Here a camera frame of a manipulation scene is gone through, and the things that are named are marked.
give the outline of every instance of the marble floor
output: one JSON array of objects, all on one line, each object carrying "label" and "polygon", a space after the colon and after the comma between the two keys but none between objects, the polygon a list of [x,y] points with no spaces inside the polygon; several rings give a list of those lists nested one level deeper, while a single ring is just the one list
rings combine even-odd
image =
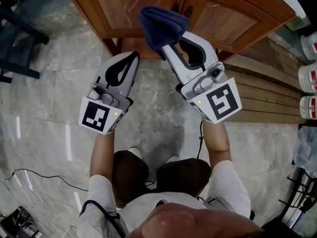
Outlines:
[{"label": "marble floor", "polygon": [[[42,175],[61,175],[87,189],[89,162],[96,134],[77,125],[81,98],[87,95],[97,67],[109,59],[85,24],[54,32],[32,62],[41,78],[15,75],[0,84],[0,180],[26,168]],[[130,98],[134,105],[116,129],[115,149],[139,147],[149,165],[149,179],[170,156],[196,157],[200,116],[175,92],[175,75],[163,61],[140,62]],[[232,159],[262,225],[284,207],[292,171],[297,126],[225,124]],[[201,158],[208,160],[203,145]],[[0,184],[0,212],[18,205],[34,217],[50,238],[76,237],[86,192],[58,178],[45,179],[18,171],[18,179]]]}]

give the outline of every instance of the white sleeve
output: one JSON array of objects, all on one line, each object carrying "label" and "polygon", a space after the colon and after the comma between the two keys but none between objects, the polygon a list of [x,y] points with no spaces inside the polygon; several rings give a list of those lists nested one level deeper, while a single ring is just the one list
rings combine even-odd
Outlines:
[{"label": "white sleeve", "polygon": [[[111,182],[100,175],[90,177],[87,200],[99,203],[107,212],[116,212],[115,199]],[[88,204],[79,218],[77,234],[79,238],[103,238],[107,235],[105,216],[98,207]]]},{"label": "white sleeve", "polygon": [[220,209],[223,205],[231,212],[250,217],[251,203],[231,161],[219,162],[213,169],[211,185],[205,205],[211,209]]},{"label": "white sleeve", "polygon": [[94,175],[89,179],[87,200],[94,200],[109,212],[115,212],[115,199],[111,182],[103,176]]}]

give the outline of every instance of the wooden cabinet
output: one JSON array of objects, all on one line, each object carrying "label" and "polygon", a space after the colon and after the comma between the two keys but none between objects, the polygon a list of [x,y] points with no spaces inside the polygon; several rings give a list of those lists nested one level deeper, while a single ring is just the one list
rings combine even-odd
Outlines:
[{"label": "wooden cabinet", "polygon": [[[112,54],[137,50],[158,58],[146,47],[139,11],[147,5],[173,9],[191,19],[189,31],[221,50],[225,60],[295,16],[282,0],[73,0]],[[117,44],[112,38],[118,38]]]}]

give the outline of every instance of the cabinet door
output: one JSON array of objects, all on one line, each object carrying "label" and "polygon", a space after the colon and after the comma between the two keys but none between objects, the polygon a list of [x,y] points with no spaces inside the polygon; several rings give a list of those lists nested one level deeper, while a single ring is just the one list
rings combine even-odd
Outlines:
[{"label": "cabinet door", "polygon": [[279,25],[269,14],[245,0],[186,0],[183,14],[191,32],[215,48],[237,53]]},{"label": "cabinet door", "polygon": [[101,38],[142,37],[139,12],[145,6],[181,8],[184,0],[76,0]]}]

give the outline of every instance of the cabinet handle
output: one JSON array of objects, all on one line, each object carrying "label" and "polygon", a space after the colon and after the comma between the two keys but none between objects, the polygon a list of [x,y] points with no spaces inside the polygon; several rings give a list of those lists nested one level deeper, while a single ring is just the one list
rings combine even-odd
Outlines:
[{"label": "cabinet handle", "polygon": [[187,18],[190,18],[193,14],[193,10],[194,10],[194,7],[192,7],[191,5],[188,6],[186,10],[184,11],[184,16]]},{"label": "cabinet handle", "polygon": [[179,13],[179,4],[178,3],[173,4],[173,7],[171,10],[175,11],[176,13]]}]

